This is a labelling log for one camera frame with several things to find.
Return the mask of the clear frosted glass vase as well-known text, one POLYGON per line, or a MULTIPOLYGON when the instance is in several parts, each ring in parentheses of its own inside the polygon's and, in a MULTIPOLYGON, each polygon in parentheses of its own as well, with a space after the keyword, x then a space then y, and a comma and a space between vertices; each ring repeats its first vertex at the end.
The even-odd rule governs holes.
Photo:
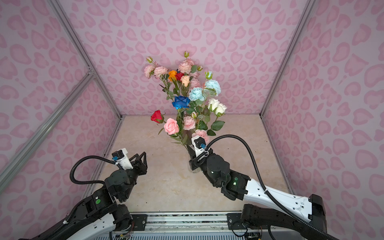
POLYGON ((198 163, 198 156, 196 155, 195 151, 192 149, 188 149, 188 154, 190 156, 189 160, 189 166, 192 171, 196 170, 199 166, 198 163))

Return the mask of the pink carnation spray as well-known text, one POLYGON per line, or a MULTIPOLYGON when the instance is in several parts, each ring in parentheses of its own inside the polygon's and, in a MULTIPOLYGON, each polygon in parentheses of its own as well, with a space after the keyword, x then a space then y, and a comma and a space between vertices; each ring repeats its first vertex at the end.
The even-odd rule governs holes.
POLYGON ((187 134, 188 140, 187 144, 192 144, 192 138, 195 136, 202 137, 206 144, 210 142, 210 137, 208 136, 208 132, 206 130, 198 129, 198 115, 196 112, 192 112, 191 115, 184 116, 184 130, 187 134))
POLYGON ((148 65, 145 67, 144 75, 146 78, 150 79, 154 77, 157 80, 160 80, 160 87, 162 92, 167 95, 167 100, 173 102, 176 96, 180 95, 180 90, 177 91, 174 84, 170 83, 169 78, 169 70, 164 66, 160 66, 152 57, 146 57, 146 62, 148 65))

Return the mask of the white artificial rose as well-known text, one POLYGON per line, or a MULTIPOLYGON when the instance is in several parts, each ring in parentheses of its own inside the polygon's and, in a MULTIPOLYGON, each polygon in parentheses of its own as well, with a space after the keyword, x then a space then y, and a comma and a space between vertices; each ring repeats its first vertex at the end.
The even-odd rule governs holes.
POLYGON ((227 110, 227 106, 222 104, 217 99, 210 99, 208 101, 208 105, 206 109, 207 109, 207 114, 206 114, 207 117, 209 117, 211 114, 214 114, 216 116, 215 121, 212 123, 211 127, 207 130, 208 136, 215 136, 216 132, 221 130, 225 124, 225 122, 219 120, 219 118, 225 114, 227 110))

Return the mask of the light blue carnation spray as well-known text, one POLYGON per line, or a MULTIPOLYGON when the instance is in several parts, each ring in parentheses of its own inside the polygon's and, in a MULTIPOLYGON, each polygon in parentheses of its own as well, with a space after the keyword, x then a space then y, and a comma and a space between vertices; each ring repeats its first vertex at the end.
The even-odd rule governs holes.
POLYGON ((197 106, 202 107, 210 99, 218 97, 222 92, 221 86, 217 80, 213 79, 213 72, 205 72, 205 82, 202 84, 197 78, 190 80, 190 89, 188 98, 191 103, 194 102, 197 106))

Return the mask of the peach artificial rose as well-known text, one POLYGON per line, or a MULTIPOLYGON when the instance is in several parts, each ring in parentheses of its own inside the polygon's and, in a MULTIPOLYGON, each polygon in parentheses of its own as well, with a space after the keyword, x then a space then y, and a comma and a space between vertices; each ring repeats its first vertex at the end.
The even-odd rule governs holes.
POLYGON ((181 82, 182 82, 183 86, 185 88, 187 88, 189 86, 189 84, 190 84, 190 76, 188 76, 188 75, 182 76, 181 77, 181 82))

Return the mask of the orange artificial rose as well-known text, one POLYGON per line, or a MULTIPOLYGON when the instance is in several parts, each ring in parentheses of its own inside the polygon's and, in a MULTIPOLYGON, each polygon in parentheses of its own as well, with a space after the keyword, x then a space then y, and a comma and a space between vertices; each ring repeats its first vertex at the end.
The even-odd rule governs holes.
POLYGON ((174 86, 175 86, 175 88, 177 89, 177 91, 179 91, 179 90, 180 90, 180 87, 179 87, 180 82, 177 81, 177 80, 176 80, 176 77, 175 77, 175 75, 177 74, 177 72, 180 72, 180 71, 170 71, 170 72, 169 72, 169 78, 168 78, 168 80, 169 80, 170 83, 174 84, 174 86))

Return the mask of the small red artificial rose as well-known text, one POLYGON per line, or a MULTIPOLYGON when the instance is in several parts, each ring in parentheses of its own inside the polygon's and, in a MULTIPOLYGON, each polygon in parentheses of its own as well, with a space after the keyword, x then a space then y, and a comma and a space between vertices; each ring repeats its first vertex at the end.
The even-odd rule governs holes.
POLYGON ((175 75, 176 77, 176 80, 181 82, 182 81, 182 77, 184 76, 184 73, 182 72, 177 72, 177 74, 175 75))

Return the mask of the pink rosebud spray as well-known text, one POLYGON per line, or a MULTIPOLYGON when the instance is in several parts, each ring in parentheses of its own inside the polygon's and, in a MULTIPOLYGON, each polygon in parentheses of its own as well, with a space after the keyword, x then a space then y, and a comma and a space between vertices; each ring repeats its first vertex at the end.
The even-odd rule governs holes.
POLYGON ((195 65, 194 61, 189 59, 189 52, 185 51, 184 52, 184 57, 185 60, 182 61, 179 66, 178 66, 178 71, 185 74, 189 75, 192 72, 192 68, 195 65))

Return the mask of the small pink rosebud stem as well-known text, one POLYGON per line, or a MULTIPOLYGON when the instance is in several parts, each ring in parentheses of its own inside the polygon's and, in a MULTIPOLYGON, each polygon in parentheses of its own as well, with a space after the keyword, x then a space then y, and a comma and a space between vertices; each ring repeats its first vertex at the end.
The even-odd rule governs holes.
POLYGON ((182 124, 179 124, 177 120, 168 118, 164 125, 164 131, 178 144, 184 146, 192 144, 188 131, 184 130, 182 124))

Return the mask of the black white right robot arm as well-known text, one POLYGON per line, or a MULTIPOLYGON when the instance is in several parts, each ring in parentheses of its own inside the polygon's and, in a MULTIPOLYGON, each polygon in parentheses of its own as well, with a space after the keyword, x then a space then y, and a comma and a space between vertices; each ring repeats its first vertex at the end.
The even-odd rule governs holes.
POLYGON ((211 185, 228 199, 246 201, 235 228, 281 227, 298 232, 307 240, 324 240, 327 220, 322 197, 288 194, 231 170, 230 164, 212 151, 187 147, 191 170, 200 169, 211 185))

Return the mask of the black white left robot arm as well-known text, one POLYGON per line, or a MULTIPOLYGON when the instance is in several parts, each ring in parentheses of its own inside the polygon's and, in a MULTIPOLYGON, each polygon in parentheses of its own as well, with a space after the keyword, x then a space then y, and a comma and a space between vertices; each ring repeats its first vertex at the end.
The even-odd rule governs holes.
POLYGON ((38 234, 36 240, 91 240, 103 233, 123 231, 129 233, 135 228, 135 220, 123 202, 129 199, 139 176, 148 170, 147 154, 135 154, 128 159, 124 169, 124 153, 113 153, 112 160, 100 156, 86 156, 78 160, 70 171, 70 180, 76 185, 100 184, 101 188, 92 195, 80 200, 64 219, 48 230, 38 234), (100 160, 118 167, 105 180, 80 181, 75 171, 87 160, 100 160))

